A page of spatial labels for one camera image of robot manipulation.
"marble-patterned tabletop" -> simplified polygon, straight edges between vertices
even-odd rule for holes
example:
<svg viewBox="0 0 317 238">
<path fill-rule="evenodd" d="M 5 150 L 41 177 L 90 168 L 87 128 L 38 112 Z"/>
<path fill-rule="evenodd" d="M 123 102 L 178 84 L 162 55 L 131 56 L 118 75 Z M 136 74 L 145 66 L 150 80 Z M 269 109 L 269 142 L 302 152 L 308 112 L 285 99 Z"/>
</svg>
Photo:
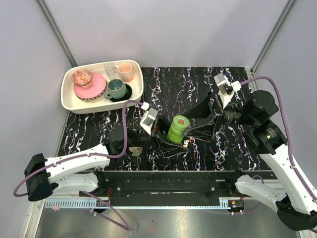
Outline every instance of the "marble-patterned tabletop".
<svg viewBox="0 0 317 238">
<path fill-rule="evenodd" d="M 217 93 L 213 79 L 224 73 L 229 80 L 247 79 L 243 67 L 156 67 L 142 68 L 144 94 L 141 101 L 165 115 L 169 121 L 175 115 L 193 107 L 208 91 Z M 244 103 L 250 88 L 243 86 L 232 102 Z M 128 127 L 140 128 L 143 110 L 138 106 L 127 110 Z M 77 115 L 70 113 L 58 155 L 86 150 L 107 141 L 107 134 L 115 125 L 122 125 L 122 110 Z M 267 164 L 246 145 L 242 126 L 222 126 L 215 140 L 203 143 L 191 140 L 186 155 L 161 158 L 148 148 L 138 157 L 128 157 L 111 163 L 106 170 L 125 171 L 212 171 L 212 170 L 270 170 Z"/>
</svg>

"pink mug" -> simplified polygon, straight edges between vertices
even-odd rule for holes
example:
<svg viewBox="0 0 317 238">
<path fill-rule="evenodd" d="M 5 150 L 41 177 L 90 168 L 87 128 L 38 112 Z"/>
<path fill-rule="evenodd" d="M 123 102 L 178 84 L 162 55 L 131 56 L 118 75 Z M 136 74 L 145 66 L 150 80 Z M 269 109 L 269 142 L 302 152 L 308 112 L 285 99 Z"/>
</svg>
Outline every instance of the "pink mug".
<svg viewBox="0 0 317 238">
<path fill-rule="evenodd" d="M 124 82 L 130 82 L 133 79 L 133 68 L 129 63 L 122 63 L 119 66 L 115 66 L 119 73 L 119 78 Z"/>
</svg>

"pink plate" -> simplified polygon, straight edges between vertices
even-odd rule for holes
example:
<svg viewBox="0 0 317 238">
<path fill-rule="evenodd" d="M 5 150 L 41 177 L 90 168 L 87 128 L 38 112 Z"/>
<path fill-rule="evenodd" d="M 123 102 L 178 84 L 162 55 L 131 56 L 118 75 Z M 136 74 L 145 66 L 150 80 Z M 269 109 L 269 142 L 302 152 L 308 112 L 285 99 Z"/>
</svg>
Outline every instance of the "pink plate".
<svg viewBox="0 0 317 238">
<path fill-rule="evenodd" d="M 101 97 L 106 89 L 107 82 L 105 78 L 98 73 L 92 73 L 93 75 L 93 84 L 89 88 L 82 88 L 74 85 L 74 92 L 77 97 L 82 100 L 90 101 Z"/>
</svg>

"green container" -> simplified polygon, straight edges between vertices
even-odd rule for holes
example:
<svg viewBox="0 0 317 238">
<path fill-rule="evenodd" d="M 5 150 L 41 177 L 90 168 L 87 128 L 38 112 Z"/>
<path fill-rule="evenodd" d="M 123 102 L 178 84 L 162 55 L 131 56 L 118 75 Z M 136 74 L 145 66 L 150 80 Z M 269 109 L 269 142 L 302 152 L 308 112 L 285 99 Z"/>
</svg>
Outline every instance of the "green container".
<svg viewBox="0 0 317 238">
<path fill-rule="evenodd" d="M 184 116 L 176 116 L 173 118 L 172 125 L 169 128 L 167 138 L 177 144 L 183 140 L 183 132 L 189 127 L 189 120 Z"/>
</svg>

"white wall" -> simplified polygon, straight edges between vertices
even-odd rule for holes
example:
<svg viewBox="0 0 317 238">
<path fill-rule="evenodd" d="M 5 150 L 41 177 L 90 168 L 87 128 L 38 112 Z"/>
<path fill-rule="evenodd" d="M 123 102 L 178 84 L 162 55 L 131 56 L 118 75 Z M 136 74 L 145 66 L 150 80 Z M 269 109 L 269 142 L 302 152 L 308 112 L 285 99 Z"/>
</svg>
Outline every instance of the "white wall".
<svg viewBox="0 0 317 238">
<path fill-rule="evenodd" d="M 79 65 L 251 67 L 287 0 L 46 0 Z"/>
<path fill-rule="evenodd" d="M 12 192 L 34 154 L 53 155 L 70 65 L 34 0 L 0 1 L 0 32 L 0 236 L 18 238 L 31 203 Z"/>
<path fill-rule="evenodd" d="M 293 153 L 317 186 L 317 2 L 297 1 L 256 76 L 270 76 L 280 90 Z M 273 92 L 268 83 L 260 88 Z M 282 126 L 280 115 L 274 116 Z"/>
</svg>

